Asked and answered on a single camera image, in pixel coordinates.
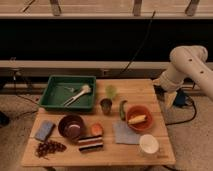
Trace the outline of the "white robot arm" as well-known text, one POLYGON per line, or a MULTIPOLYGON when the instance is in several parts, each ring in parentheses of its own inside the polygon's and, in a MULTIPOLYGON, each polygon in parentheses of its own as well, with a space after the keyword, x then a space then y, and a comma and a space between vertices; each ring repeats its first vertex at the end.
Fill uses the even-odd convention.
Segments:
POLYGON ((170 108, 177 90, 185 78, 193 80, 205 95, 213 101, 213 70, 206 64, 208 51, 204 46, 177 46, 170 52, 170 63, 153 84, 164 91, 165 107, 170 108))

